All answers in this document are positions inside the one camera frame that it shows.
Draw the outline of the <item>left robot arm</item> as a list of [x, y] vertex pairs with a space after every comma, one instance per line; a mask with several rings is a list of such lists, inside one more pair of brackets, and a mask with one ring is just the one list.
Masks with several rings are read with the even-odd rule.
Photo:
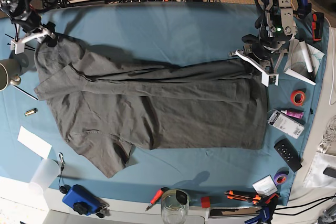
[[249, 45], [244, 54], [261, 67], [263, 77], [275, 77], [272, 55], [281, 52], [281, 47], [297, 33], [291, 0], [254, 0], [258, 19], [255, 28], [258, 35], [248, 34], [242, 41]]

